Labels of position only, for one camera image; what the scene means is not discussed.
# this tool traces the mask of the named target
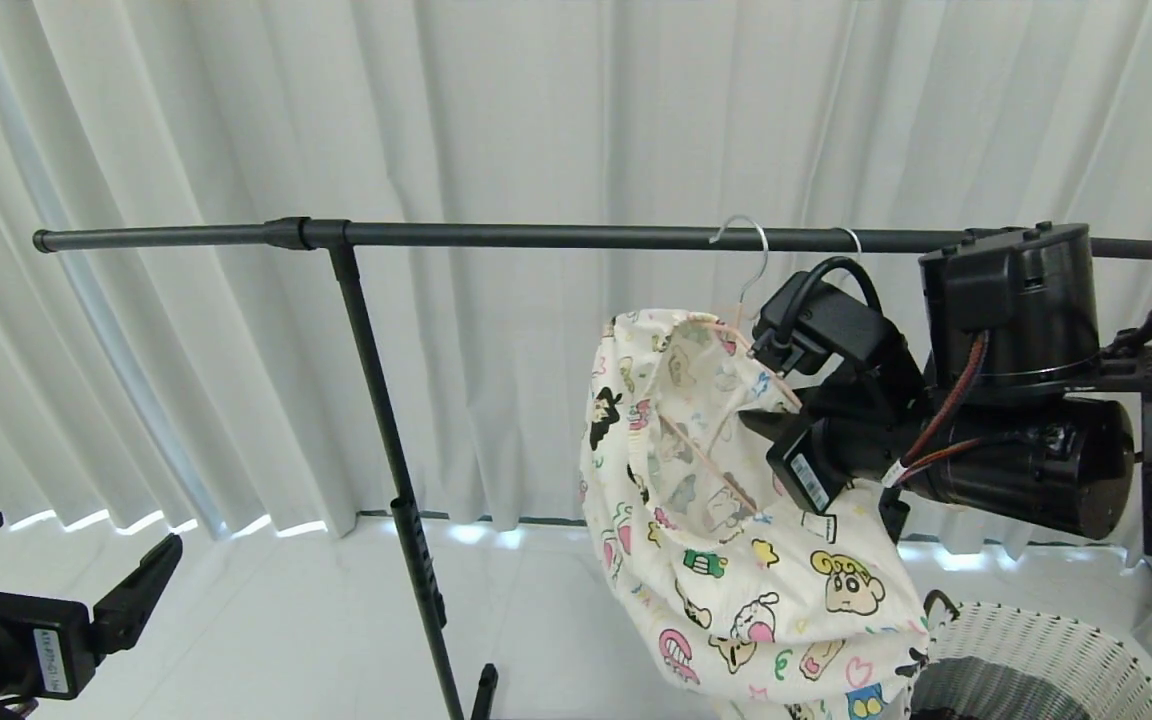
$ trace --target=horizontal bar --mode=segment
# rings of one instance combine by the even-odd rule
[[[778,252],[855,252],[851,236],[841,229],[765,228],[768,247]],[[865,252],[923,253],[956,245],[963,232],[855,232]],[[259,225],[104,229],[104,232],[37,232],[43,252],[100,250],[116,247],[274,245],[312,250],[340,242],[356,247],[511,247],[511,249],[585,250],[761,250],[758,233],[730,228],[710,243],[714,228],[653,225],[485,225],[485,223],[353,223],[349,220],[283,218]],[[1096,258],[1152,260],[1152,241],[1092,237]]]

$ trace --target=vertical pole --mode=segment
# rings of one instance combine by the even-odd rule
[[[456,692],[456,679],[452,674],[452,661],[447,655],[447,643],[444,642],[444,626],[447,626],[444,597],[438,592],[434,566],[430,560],[425,530],[420,526],[420,511],[416,507],[416,495],[412,492],[411,475],[407,471],[407,458],[397,435],[394,406],[389,401],[389,388],[385,386],[385,373],[380,366],[380,354],[376,350],[376,334],[371,331],[367,303],[362,297],[358,259],[349,245],[331,247],[329,255],[332,255],[332,268],[340,283],[340,297],[344,301],[344,309],[349,314],[353,342],[358,347],[362,373],[367,378],[367,392],[371,395],[372,410],[376,411],[376,424],[380,427],[385,457],[389,461],[389,473],[393,475],[394,488],[397,490],[397,498],[391,503],[394,525],[397,529],[403,560],[407,561],[407,573],[411,577],[412,591],[416,593],[416,605],[420,607],[420,622],[425,626],[429,652],[434,659],[438,684],[444,691],[447,717],[450,720],[465,720],[465,711],[462,710],[461,697]]]

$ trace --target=clothes rack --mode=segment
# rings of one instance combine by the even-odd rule
[[[692,250],[761,251],[753,229],[728,229],[713,245],[712,228],[649,227],[647,225],[511,225],[511,223],[354,223],[349,220],[283,218],[267,223],[198,225],[198,227],[123,228],[100,232],[37,232],[38,251],[131,249],[131,247],[237,247],[271,245],[287,250],[328,250],[367,381],[376,424],[389,462],[397,497],[391,502],[399,544],[407,561],[420,622],[434,660],[435,674],[450,720],[465,720],[456,680],[444,641],[447,611],[439,592],[433,559],[425,543],[420,509],[407,469],[402,439],[394,420],[389,388],[376,347],[367,303],[362,291],[356,247],[508,247],[509,249],[570,250]],[[954,247],[969,232],[844,232],[844,229],[767,228],[772,251],[851,253],[859,242],[870,253],[922,253]],[[1092,255],[1100,258],[1152,259],[1152,242],[1092,238]],[[499,675],[492,664],[483,667],[471,720],[488,720]]]

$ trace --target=rack foot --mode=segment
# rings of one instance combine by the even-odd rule
[[[479,675],[479,694],[473,697],[473,714],[470,720],[488,720],[492,717],[492,702],[495,699],[495,685],[500,680],[495,665],[483,666],[483,674]]]

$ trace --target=yellow-haired cartoon character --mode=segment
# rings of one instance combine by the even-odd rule
[[[818,550],[812,553],[812,568],[826,575],[824,607],[828,612],[873,615],[878,612],[878,604],[887,597],[882,581],[870,575],[861,561],[847,555],[829,555]]]

